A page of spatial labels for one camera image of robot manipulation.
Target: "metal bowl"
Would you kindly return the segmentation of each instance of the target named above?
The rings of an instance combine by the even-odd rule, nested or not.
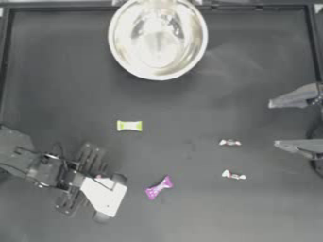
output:
[[[187,0],[128,0],[114,15],[107,38],[116,61],[132,75],[167,80],[199,62],[208,31]]]

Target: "wrapped candy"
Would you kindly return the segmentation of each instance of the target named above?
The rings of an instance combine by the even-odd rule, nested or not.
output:
[[[143,131],[143,121],[136,122],[128,122],[128,121],[120,121],[116,122],[116,130],[134,130],[134,131]]]
[[[246,180],[247,179],[246,175],[234,174],[228,170],[223,171],[222,176],[224,178],[230,178],[230,179],[235,179],[235,180]]]
[[[171,181],[171,177],[166,176],[164,180],[154,187],[147,188],[146,192],[147,192],[147,196],[150,200],[155,200],[156,196],[159,195],[159,193],[166,189],[166,188],[172,188],[174,187],[174,183]]]
[[[234,146],[240,146],[242,145],[242,142],[238,141],[238,140],[220,140],[219,141],[219,145],[220,146],[230,146],[230,147],[234,147]]]

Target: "black table surface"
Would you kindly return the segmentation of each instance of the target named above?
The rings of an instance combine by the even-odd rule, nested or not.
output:
[[[182,78],[135,78],[106,42],[110,11],[17,11],[4,124],[71,157],[84,141],[107,150],[128,193],[108,224],[55,211],[55,191],[0,183],[1,242],[315,241],[322,238],[323,181],[307,161],[272,146],[304,138],[318,109],[270,110],[267,101],[315,81],[303,11],[204,12],[210,43]],[[116,120],[144,130],[118,132]],[[220,138],[242,147],[219,147]],[[224,169],[243,173],[231,181]],[[166,174],[174,189],[147,199]]]

